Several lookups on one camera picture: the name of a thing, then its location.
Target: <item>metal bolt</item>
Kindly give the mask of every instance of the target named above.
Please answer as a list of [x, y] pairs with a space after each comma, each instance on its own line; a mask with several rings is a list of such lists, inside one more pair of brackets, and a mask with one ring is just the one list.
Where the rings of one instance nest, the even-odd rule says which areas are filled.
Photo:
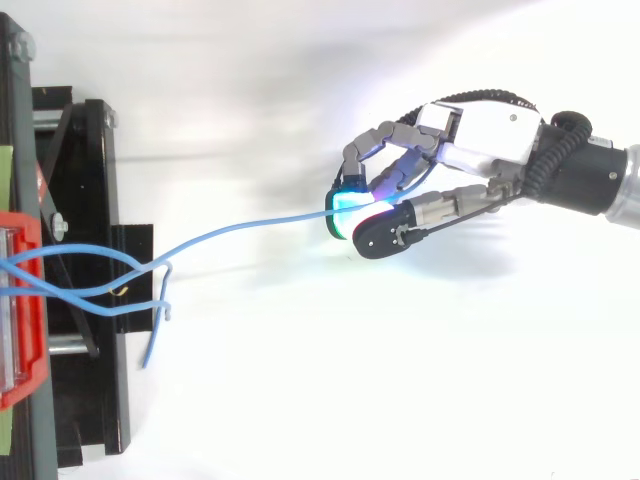
[[118, 128], [120, 119], [118, 113], [115, 110], [105, 110], [104, 112], [104, 126], [110, 129]]
[[27, 32], [14, 33], [9, 50], [13, 59], [18, 62], [32, 62], [36, 58], [36, 42]]
[[56, 242], [61, 242], [64, 239], [64, 234], [69, 231], [69, 224], [64, 221], [62, 214], [53, 214], [51, 217], [51, 230], [53, 231], [53, 238], [55, 238]]

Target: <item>red clamp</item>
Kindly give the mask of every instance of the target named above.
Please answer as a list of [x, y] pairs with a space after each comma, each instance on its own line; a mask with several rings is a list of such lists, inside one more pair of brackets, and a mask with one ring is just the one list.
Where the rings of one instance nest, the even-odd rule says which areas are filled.
[[[0, 254], [8, 257], [42, 245], [40, 220], [24, 213], [0, 212]], [[18, 265], [43, 278], [42, 259]], [[28, 287], [0, 271], [2, 287]], [[0, 297], [0, 410], [33, 393], [47, 378], [47, 329], [43, 297]]]

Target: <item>coiled cable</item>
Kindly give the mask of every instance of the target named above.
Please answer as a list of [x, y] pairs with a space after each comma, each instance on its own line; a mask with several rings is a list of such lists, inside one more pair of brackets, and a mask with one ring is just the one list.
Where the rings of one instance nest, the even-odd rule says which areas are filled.
[[525, 197], [534, 200], [540, 199], [547, 183], [562, 162], [587, 143], [593, 131], [589, 119], [576, 112], [556, 113], [551, 119], [551, 125], [566, 130], [567, 134], [557, 143], [538, 153], [530, 162], [521, 192]]

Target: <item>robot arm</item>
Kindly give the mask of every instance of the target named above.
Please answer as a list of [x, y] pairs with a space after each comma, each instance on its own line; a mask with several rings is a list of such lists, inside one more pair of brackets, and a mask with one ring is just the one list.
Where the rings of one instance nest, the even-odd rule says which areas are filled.
[[[367, 185], [362, 162], [389, 143], [406, 153]], [[604, 213], [614, 223], [640, 228], [638, 152], [640, 146], [618, 150], [592, 137], [591, 124], [580, 114], [563, 112], [547, 125], [535, 106], [520, 97], [500, 90], [470, 92], [423, 105], [398, 122], [383, 122], [358, 136], [343, 151], [342, 175], [327, 196], [327, 207], [342, 206], [336, 199], [345, 194], [359, 195], [363, 203], [388, 199], [438, 163], [488, 182], [428, 192], [354, 215], [351, 236], [362, 256], [399, 253], [429, 233], [521, 197]], [[458, 218], [441, 223], [449, 217]], [[340, 236], [336, 220], [339, 224], [332, 218], [328, 225]], [[440, 225], [424, 228], [434, 224]]]

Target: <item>blue wire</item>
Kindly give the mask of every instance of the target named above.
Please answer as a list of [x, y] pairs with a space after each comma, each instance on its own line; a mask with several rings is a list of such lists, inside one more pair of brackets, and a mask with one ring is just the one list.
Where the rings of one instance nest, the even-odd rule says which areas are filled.
[[[58, 288], [55, 285], [51, 285], [49, 282], [45, 282], [39, 277], [31, 275], [28, 272], [25, 272], [20, 267], [17, 267], [7, 260], [0, 259], [0, 269], [5, 270], [7, 273], [10, 273], [16, 278], [19, 278], [34, 287], [37, 287], [40, 292], [37, 292], [38, 295], [52, 294], [53, 296], [58, 297], [61, 300], [64, 300], [67, 303], [71, 303], [87, 312], [94, 313], [96, 315], [102, 315], [103, 317], [113, 317], [116, 315], [125, 315], [131, 312], [138, 312], [140, 310], [147, 310], [149, 308], [161, 307], [161, 308], [170, 308], [169, 303], [165, 301], [151, 301], [151, 302], [141, 302], [135, 303], [133, 305], [123, 305], [120, 307], [102, 307], [100, 305], [95, 305], [91, 302], [87, 302], [86, 300], [79, 298], [68, 291], [63, 290], [62, 288]], [[21, 289], [11, 289], [14, 292], [14, 295], [21, 295], [24, 293]]]
[[[435, 167], [435, 162], [427, 169], [427, 171], [418, 179], [417, 182], [415, 182], [411, 187], [407, 188], [406, 190], [402, 191], [402, 192], [398, 192], [394, 195], [391, 195], [389, 198], [385, 199], [384, 201], [386, 202], [394, 202], [395, 200], [408, 195], [409, 193], [413, 192], [416, 188], [418, 188], [425, 180], [426, 178], [429, 176], [429, 174], [431, 173], [431, 171], [433, 170], [433, 168]], [[33, 249], [33, 250], [29, 250], [27, 252], [18, 254], [18, 255], [14, 255], [12, 257], [9, 257], [6, 260], [2, 260], [0, 259], [0, 269], [2, 270], [6, 270], [8, 273], [10, 273], [11, 275], [13, 275], [16, 278], [20, 278], [21, 280], [29, 283], [30, 285], [33, 285], [35, 287], [37, 287], [36, 289], [24, 289], [24, 288], [15, 288], [15, 289], [0, 289], [0, 294], [2, 295], [53, 295], [56, 296], [58, 298], [60, 298], [61, 300], [64, 300], [67, 303], [70, 303], [72, 305], [75, 305], [79, 308], [82, 308], [90, 313], [94, 313], [96, 315], [102, 315], [102, 316], [115, 316], [115, 315], [123, 315], [125, 313], [130, 313], [130, 312], [135, 312], [135, 311], [139, 311], [139, 310], [146, 310], [149, 308], [154, 308], [157, 307], [156, 310], [156, 321], [154, 323], [154, 328], [151, 334], [151, 339], [149, 341], [148, 347], [147, 347], [147, 352], [145, 354], [145, 358], [144, 358], [144, 363], [143, 363], [143, 367], [146, 367], [147, 364], [149, 363], [149, 359], [151, 357], [151, 352], [153, 351], [153, 346], [155, 345], [155, 340], [156, 340], [156, 336], [158, 333], [158, 328], [159, 328], [159, 317], [160, 317], [160, 312], [162, 311], [162, 309], [165, 310], [166, 314], [168, 315], [170, 312], [170, 304], [168, 302], [166, 302], [164, 300], [165, 295], [166, 295], [166, 290], [167, 290], [167, 284], [168, 284], [168, 279], [169, 276], [171, 274], [171, 272], [173, 271], [173, 267], [171, 266], [170, 263], [168, 263], [168, 260], [173, 257], [174, 255], [177, 255], [178, 253], [182, 252], [183, 250], [186, 250], [189, 247], [192, 247], [198, 243], [204, 242], [205, 240], [209, 240], [211, 238], [217, 237], [218, 235], [222, 235], [224, 233], [228, 233], [228, 232], [233, 232], [236, 230], [243, 230], [246, 228], [253, 228], [253, 227], [260, 227], [260, 226], [266, 226], [266, 225], [278, 225], [278, 224], [285, 224], [285, 223], [293, 223], [293, 222], [299, 222], [299, 221], [304, 221], [304, 220], [310, 220], [310, 219], [314, 219], [314, 218], [321, 218], [321, 217], [326, 217], [326, 216], [330, 216], [330, 215], [335, 215], [338, 213], [347, 213], [347, 212], [355, 212], [357, 210], [360, 210], [368, 205], [371, 205], [371, 203], [369, 204], [365, 204], [365, 205], [357, 205], [354, 207], [348, 207], [348, 208], [342, 208], [342, 209], [336, 209], [336, 210], [323, 210], [320, 212], [314, 212], [314, 213], [308, 213], [308, 214], [304, 214], [304, 215], [295, 215], [295, 216], [291, 216], [291, 217], [282, 217], [282, 218], [274, 218], [274, 219], [269, 219], [269, 220], [259, 220], [259, 221], [253, 221], [253, 222], [244, 222], [244, 223], [239, 223], [239, 224], [235, 224], [235, 225], [230, 225], [228, 227], [224, 227], [224, 228], [220, 228], [218, 230], [214, 230], [212, 232], [206, 233], [204, 235], [200, 235], [199, 237], [193, 238], [187, 242], [182, 243], [181, 245], [178, 245], [177, 247], [169, 250], [168, 252], [166, 252], [165, 254], [161, 255], [160, 257], [156, 258], [155, 260], [147, 263], [147, 264], [140, 264], [139, 262], [137, 262], [133, 257], [123, 253], [123, 252], [119, 252], [117, 250], [113, 250], [107, 247], [101, 247], [101, 246], [97, 246], [97, 245], [86, 245], [86, 244], [67, 244], [67, 245], [55, 245], [55, 246], [49, 246], [49, 247], [42, 247], [42, 248], [38, 248], [38, 249]], [[123, 276], [121, 276], [118, 279], [115, 279], [105, 285], [102, 285], [100, 287], [93, 287], [93, 288], [87, 288], [87, 289], [76, 289], [76, 290], [65, 290], [65, 289], [61, 289], [58, 288], [54, 285], [51, 285], [48, 282], [45, 282], [44, 280], [35, 277], [31, 274], [29, 274], [28, 272], [25, 272], [24, 270], [20, 269], [19, 267], [15, 266], [16, 263], [20, 263], [32, 258], [38, 258], [38, 257], [44, 257], [44, 256], [50, 256], [50, 255], [62, 255], [62, 254], [71, 254], [71, 253], [86, 253], [86, 254], [93, 254], [93, 255], [104, 255], [104, 256], [109, 256], [110, 258], [115, 258], [117, 260], [123, 261], [129, 265], [131, 265], [133, 268], [135, 268], [135, 271], [129, 272]], [[138, 303], [138, 304], [133, 304], [133, 305], [126, 305], [126, 306], [120, 306], [120, 307], [102, 307], [99, 305], [95, 305], [92, 304], [86, 300], [83, 300], [82, 298], [80, 298], [80, 296], [94, 296], [94, 295], [102, 295], [104, 293], [107, 293], [110, 289], [113, 288], [117, 288], [121, 285], [124, 285], [125, 283], [127, 283], [130, 280], [133, 280], [134, 278], [139, 277], [140, 275], [143, 275], [146, 272], [149, 272], [151, 270], [154, 270], [155, 268], [161, 266], [161, 265], [166, 265], [167, 266], [167, 272], [164, 276], [163, 282], [162, 282], [162, 289], [161, 289], [161, 293], [160, 293], [160, 300], [158, 301], [152, 301], [152, 302], [143, 302], [143, 303]]]

